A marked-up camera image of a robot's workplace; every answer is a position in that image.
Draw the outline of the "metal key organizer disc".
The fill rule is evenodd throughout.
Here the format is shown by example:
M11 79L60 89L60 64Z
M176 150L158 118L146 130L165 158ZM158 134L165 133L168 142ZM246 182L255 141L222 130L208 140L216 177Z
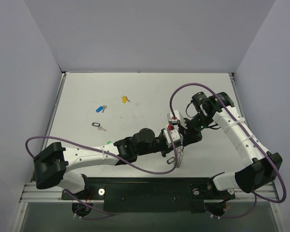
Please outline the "metal key organizer disc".
M176 152L174 152L174 156L176 156L176 168L181 166L183 156L184 156L184 147L182 145L176 147Z

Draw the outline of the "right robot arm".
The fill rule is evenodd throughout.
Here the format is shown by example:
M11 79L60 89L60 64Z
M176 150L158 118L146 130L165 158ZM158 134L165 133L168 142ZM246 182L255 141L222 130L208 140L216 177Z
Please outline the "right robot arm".
M282 157L271 153L258 141L225 92L210 97L199 92L192 96L191 103L197 114L192 119L185 119L186 128L181 130L184 145L200 141L201 131L215 122L232 142L244 165L240 171L213 177L212 182L206 185L210 197L216 198L229 189L251 193L276 179L275 170L280 168Z

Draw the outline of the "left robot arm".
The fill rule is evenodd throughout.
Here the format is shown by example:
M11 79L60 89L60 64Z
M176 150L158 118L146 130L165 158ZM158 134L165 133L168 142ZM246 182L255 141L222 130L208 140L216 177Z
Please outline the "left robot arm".
M132 137L100 147L63 147L62 139L50 144L34 157L36 187L49 189L55 186L67 189L77 198L89 195L90 187L84 174L76 169L100 165L131 165L141 155L161 152L168 154L181 144L178 130L163 129L158 137L150 129L142 129Z

